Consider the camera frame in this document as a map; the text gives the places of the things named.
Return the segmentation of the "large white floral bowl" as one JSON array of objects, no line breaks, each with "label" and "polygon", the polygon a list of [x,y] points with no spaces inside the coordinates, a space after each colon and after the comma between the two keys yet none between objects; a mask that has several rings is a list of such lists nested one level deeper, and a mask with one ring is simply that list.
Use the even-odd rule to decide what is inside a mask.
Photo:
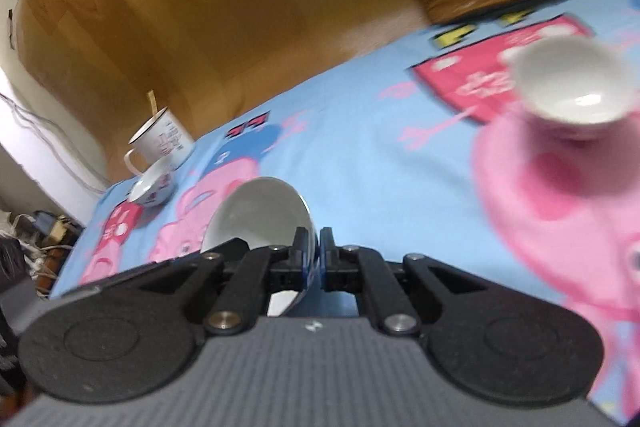
[{"label": "large white floral bowl", "polygon": [[316,249],[308,205],[292,185],[270,176],[241,184],[210,220],[201,245],[200,258],[221,273],[206,329],[235,334],[262,315],[290,311],[314,276]]}]

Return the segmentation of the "wooden stick in mug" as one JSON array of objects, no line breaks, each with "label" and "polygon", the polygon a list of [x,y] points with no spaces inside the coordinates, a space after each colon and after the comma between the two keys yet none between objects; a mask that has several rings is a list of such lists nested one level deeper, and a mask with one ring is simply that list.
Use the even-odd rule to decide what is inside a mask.
[{"label": "wooden stick in mug", "polygon": [[148,101],[150,103],[152,116],[155,117],[158,113],[158,107],[157,107],[157,101],[155,98],[154,91],[153,90],[148,91],[148,93],[146,94],[146,97],[148,98]]}]

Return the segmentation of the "blue cartoon pig tablecloth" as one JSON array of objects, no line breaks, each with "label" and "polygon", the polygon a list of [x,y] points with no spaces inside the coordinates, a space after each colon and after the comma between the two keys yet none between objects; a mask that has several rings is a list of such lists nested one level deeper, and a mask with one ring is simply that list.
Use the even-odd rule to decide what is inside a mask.
[{"label": "blue cartoon pig tablecloth", "polygon": [[109,188],[55,296],[189,254],[240,183],[293,185],[318,227],[390,260],[433,256],[582,314],[604,363],[592,399],[639,408],[639,121],[570,143],[515,103],[508,65],[526,44],[596,39],[639,62],[639,0],[559,0],[417,32],[311,78],[196,143],[174,195],[141,211]]}]

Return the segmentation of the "white enamel mug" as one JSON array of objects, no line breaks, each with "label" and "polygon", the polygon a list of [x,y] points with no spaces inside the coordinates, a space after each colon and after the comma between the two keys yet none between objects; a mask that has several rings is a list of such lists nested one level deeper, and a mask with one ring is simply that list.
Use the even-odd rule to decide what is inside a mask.
[{"label": "white enamel mug", "polygon": [[134,132],[128,144],[130,149],[124,163],[132,174],[140,176],[141,170],[132,162],[132,154],[140,155],[149,166],[168,156],[171,166],[178,168],[191,155],[195,141],[171,110],[164,107]]}]

